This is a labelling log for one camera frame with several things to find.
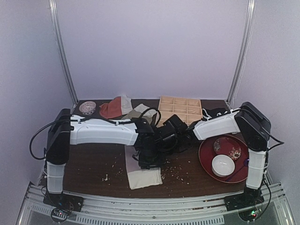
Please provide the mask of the mauve and cream underwear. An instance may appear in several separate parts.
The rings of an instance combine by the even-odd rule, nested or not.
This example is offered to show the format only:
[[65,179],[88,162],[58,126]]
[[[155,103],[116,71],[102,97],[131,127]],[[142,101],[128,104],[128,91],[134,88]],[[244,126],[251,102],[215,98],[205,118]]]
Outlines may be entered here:
[[131,190],[162,185],[161,169],[141,169],[138,162],[133,159],[136,150],[133,146],[124,147],[127,179]]

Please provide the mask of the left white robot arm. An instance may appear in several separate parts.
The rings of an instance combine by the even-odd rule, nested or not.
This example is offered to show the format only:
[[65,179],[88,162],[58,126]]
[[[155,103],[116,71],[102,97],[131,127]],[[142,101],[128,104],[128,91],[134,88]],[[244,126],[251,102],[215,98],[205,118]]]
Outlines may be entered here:
[[126,120],[109,120],[67,115],[61,110],[50,126],[45,152],[47,186],[51,196],[61,198],[65,166],[69,160],[71,145],[85,143],[122,144],[133,146],[138,152],[141,169],[160,168],[165,156],[158,149],[154,127],[139,116]]

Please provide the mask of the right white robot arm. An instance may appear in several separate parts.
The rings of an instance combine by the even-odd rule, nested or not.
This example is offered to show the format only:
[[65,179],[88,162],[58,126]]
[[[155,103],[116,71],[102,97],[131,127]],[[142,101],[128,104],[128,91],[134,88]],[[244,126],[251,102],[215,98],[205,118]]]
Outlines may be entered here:
[[271,138],[270,121],[250,102],[225,114],[198,120],[186,125],[177,115],[171,116],[163,126],[155,128],[155,139],[159,144],[171,140],[179,145],[186,138],[205,141],[213,137],[224,137],[240,133],[248,149],[248,175],[242,194],[225,198],[227,210],[242,209],[263,201],[261,185],[265,182],[264,173],[268,167],[268,143]]

